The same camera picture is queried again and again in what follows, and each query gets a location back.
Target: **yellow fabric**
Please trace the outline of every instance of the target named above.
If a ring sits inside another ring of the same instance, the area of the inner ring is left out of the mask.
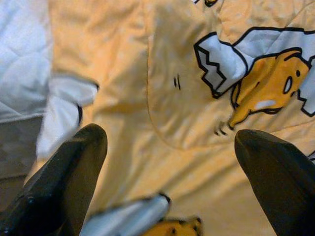
[[[198,216],[205,236],[273,236],[236,160],[235,133],[261,129],[308,154],[315,148],[314,118],[301,112],[296,93],[280,99],[277,108],[284,108],[274,115],[247,116],[255,104],[242,103],[260,101],[251,85],[242,99],[233,96],[240,103],[234,111],[230,91],[215,99],[201,80],[194,44],[210,32],[233,44],[252,27],[315,30],[315,2],[206,2],[51,0],[54,72],[100,85],[88,122],[106,130],[109,150],[89,213],[163,191],[172,199],[167,217]],[[247,78],[263,81],[274,73],[276,81],[276,69],[300,66],[303,80],[309,68],[296,57],[292,62],[283,57],[257,60]],[[243,122],[228,129],[243,107],[246,115],[238,119]],[[218,127],[227,135],[216,135]]]

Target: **cartoon face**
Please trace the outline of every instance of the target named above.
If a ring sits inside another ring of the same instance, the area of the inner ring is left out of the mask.
[[[161,221],[143,236],[202,236],[202,223],[199,218]]]
[[[235,111],[228,125],[233,129],[256,112],[277,113],[297,92],[308,71],[309,66],[298,50],[258,59],[249,74],[234,87]]]
[[[205,4],[207,7],[214,5],[218,0],[205,0]]]

